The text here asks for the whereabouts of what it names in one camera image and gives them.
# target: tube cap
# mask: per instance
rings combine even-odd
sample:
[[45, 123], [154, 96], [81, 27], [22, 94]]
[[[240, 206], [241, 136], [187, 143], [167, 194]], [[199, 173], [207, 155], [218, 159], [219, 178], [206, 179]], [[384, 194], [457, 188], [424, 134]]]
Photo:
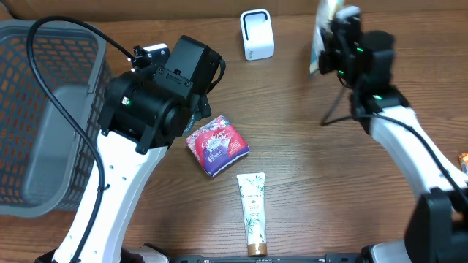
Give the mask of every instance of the tube cap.
[[268, 255], [266, 244], [257, 243], [247, 245], [247, 253], [249, 256], [266, 256]]

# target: orange package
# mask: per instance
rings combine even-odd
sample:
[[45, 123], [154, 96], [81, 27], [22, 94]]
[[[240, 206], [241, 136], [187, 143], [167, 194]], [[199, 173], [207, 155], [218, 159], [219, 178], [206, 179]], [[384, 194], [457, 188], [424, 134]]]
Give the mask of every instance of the orange package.
[[468, 153], [462, 153], [458, 155], [460, 161], [461, 170], [468, 175]]

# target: pink and purple packet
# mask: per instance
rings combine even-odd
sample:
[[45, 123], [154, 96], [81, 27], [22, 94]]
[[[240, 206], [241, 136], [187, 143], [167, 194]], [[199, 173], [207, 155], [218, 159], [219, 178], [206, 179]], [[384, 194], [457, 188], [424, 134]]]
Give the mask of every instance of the pink and purple packet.
[[224, 116], [199, 128], [185, 142], [211, 177], [249, 153], [247, 142]]

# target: hand cream tube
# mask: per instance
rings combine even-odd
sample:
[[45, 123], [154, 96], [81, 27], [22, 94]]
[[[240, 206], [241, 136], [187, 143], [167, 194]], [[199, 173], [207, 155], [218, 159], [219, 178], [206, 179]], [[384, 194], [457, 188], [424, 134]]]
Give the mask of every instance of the hand cream tube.
[[244, 209], [249, 256], [266, 256], [265, 173], [237, 175]]

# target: gray bin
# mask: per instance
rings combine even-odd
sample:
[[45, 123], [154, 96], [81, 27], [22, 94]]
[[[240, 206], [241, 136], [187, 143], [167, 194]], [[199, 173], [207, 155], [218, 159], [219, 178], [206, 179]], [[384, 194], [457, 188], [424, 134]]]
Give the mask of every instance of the gray bin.
[[[0, 215], [76, 210], [94, 163], [31, 73], [25, 44], [32, 23], [0, 23]], [[48, 87], [93, 140], [111, 75], [105, 48], [105, 40], [71, 23], [46, 23], [34, 40]]]

